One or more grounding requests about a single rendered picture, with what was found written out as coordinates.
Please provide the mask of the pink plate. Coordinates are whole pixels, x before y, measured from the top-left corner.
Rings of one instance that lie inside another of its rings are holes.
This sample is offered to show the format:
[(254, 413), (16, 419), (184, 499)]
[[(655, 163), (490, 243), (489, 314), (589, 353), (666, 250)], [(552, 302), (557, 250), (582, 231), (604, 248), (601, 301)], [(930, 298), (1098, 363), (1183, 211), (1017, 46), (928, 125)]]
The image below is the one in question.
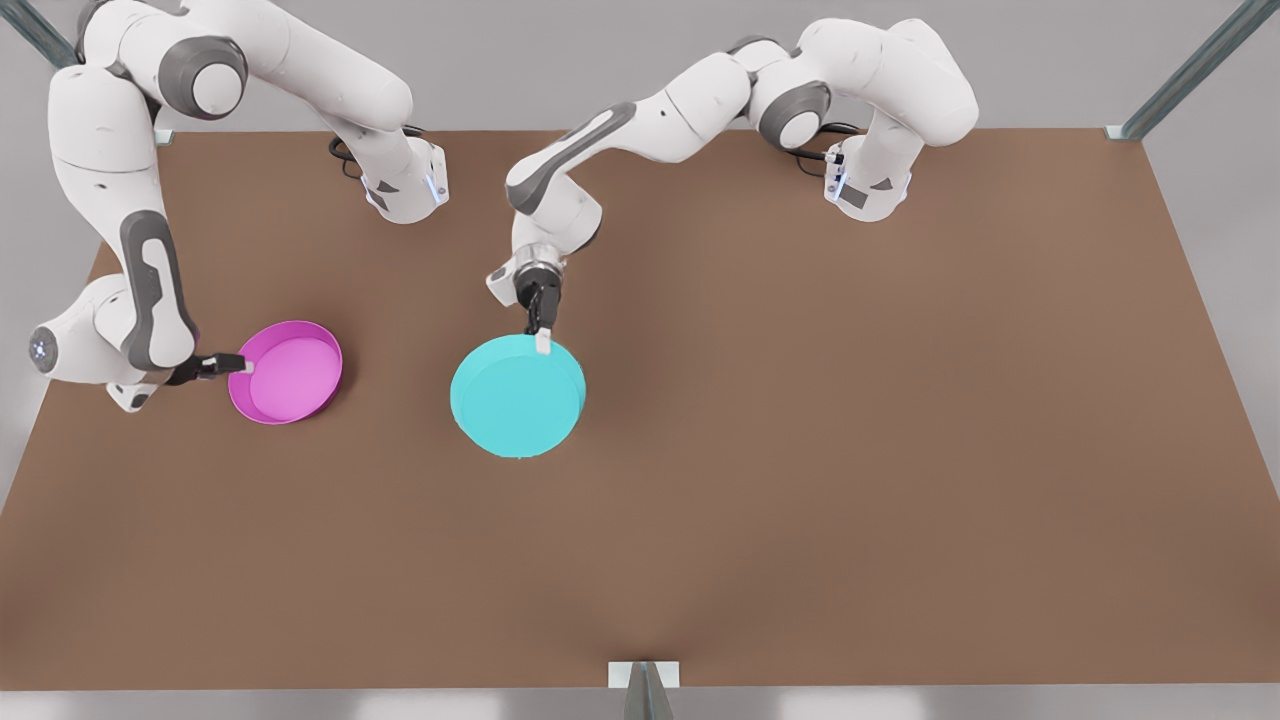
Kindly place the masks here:
[(228, 377), (236, 410), (252, 421), (283, 425), (320, 413), (337, 396), (343, 355), (323, 325), (291, 320), (266, 327), (242, 346), (250, 372)]

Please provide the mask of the silver frame post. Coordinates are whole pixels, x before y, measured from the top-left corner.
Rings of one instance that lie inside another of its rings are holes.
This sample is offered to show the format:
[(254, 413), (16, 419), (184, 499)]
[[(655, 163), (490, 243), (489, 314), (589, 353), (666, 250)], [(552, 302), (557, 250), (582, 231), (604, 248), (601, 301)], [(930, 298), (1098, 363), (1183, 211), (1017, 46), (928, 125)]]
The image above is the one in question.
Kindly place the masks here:
[(46, 129), (59, 170), (104, 170), (111, 182), (155, 170), (155, 120), (166, 101), (145, 78), (150, 60), (177, 58), (182, 24), (142, 0), (88, 0), (69, 45), (28, 0), (0, 0), (0, 15), (52, 63)]
[(667, 691), (680, 685), (677, 661), (608, 662), (608, 687), (626, 689), (623, 720), (675, 720)]
[(1124, 123), (1106, 126), (1111, 141), (1140, 142), (1271, 15), (1280, 0), (1242, 0), (1197, 50)]

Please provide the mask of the blue plate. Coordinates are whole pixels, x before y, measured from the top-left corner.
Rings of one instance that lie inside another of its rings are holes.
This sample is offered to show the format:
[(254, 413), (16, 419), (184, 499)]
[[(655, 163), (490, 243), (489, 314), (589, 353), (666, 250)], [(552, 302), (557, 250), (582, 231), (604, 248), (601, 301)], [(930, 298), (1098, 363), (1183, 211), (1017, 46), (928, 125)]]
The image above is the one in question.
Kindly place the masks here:
[(499, 457), (535, 457), (561, 445), (577, 425), (588, 388), (577, 359), (534, 334), (504, 334), (477, 346), (451, 382), (456, 424)]

